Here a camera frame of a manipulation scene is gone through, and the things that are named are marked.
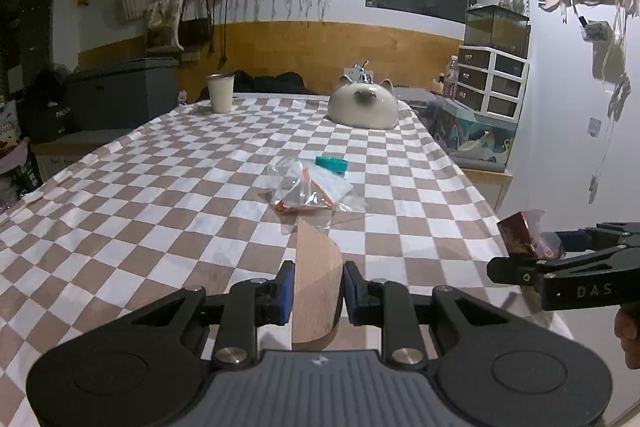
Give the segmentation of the person's right hand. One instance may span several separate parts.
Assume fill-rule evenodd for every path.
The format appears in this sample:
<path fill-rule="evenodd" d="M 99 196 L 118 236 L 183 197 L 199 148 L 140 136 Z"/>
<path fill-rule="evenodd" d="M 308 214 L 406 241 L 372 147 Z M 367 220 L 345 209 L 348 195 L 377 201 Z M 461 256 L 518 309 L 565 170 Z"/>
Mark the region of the person's right hand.
<path fill-rule="evenodd" d="M 639 326 L 623 308 L 616 313 L 614 334 L 620 340 L 628 369 L 640 369 Z"/>

